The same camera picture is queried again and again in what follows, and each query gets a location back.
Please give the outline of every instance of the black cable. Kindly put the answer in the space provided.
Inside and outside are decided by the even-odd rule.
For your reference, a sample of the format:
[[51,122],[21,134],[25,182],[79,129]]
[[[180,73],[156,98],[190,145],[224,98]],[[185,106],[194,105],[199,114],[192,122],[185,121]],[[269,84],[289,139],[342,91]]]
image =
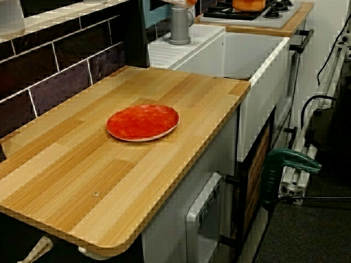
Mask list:
[[324,202],[351,202],[351,197],[317,197],[317,196],[286,196],[276,199],[275,202],[290,200],[310,200]]
[[315,96],[312,96],[311,98],[309,98],[306,101],[306,103],[303,105],[303,107],[302,107],[302,111],[301,111],[301,129],[303,128],[303,118],[304,118],[306,107],[312,100],[314,100],[316,98],[330,99],[330,100],[336,101],[336,98],[330,97],[330,96],[327,96],[327,95],[315,95]]
[[329,59],[330,59],[330,56],[331,56],[331,54],[333,53],[334,47],[335,47],[335,45],[336,45],[336,42],[338,41],[339,37],[340,37],[340,36],[342,35],[342,33],[344,32],[344,30],[345,30],[345,28],[346,28],[346,26],[347,26],[347,23],[348,23],[348,21],[350,20],[350,18],[351,18],[351,13],[349,14],[349,17],[347,18],[347,20],[346,20],[346,22],[345,22],[345,25],[343,26],[343,28],[342,28],[340,34],[338,34],[338,36],[336,37],[336,39],[335,39],[335,41],[334,41],[334,44],[333,44],[333,47],[332,47],[331,50],[330,50],[330,53],[329,53],[329,56],[328,56],[327,60],[325,61],[323,67],[320,69],[320,71],[319,71],[318,74],[317,74],[318,86],[320,86],[319,75],[321,74],[321,72],[323,71],[323,69],[325,68],[325,66],[327,65],[327,63],[328,63],[328,61],[329,61]]

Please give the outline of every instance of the gas stove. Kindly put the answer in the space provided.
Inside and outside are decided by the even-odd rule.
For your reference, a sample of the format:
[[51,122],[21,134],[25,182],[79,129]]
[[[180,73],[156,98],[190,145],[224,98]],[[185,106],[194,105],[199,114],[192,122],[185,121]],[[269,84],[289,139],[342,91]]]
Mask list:
[[301,7],[300,4],[286,6],[286,1],[267,1],[266,7],[259,12],[242,12],[235,10],[231,1],[218,2],[204,12],[201,22],[211,22],[229,25],[283,28],[289,19]]

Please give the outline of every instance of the orange plate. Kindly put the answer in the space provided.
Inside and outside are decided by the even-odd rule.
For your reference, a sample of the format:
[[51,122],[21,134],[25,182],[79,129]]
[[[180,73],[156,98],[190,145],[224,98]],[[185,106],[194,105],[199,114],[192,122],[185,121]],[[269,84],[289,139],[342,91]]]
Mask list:
[[150,141],[171,132],[179,123],[177,112],[163,105],[137,105],[112,115],[108,132],[124,141]]

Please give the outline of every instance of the white sink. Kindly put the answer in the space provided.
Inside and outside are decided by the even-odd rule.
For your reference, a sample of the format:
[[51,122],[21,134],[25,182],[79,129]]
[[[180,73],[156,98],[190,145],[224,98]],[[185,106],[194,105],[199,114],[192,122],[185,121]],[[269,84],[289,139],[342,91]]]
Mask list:
[[240,106],[236,159],[243,162],[288,84],[289,38],[224,32],[194,25],[189,45],[168,44],[170,33],[149,44],[150,65],[203,75],[248,79]]

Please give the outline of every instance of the white wall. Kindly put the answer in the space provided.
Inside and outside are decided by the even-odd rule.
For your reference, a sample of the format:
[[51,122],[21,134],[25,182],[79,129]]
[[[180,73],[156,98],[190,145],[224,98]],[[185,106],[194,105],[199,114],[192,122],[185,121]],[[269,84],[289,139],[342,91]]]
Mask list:
[[315,35],[301,57],[291,127],[299,127],[302,106],[317,89],[316,75],[347,19],[350,0],[295,0],[295,2],[315,3],[314,9],[307,17],[305,28],[314,29]]

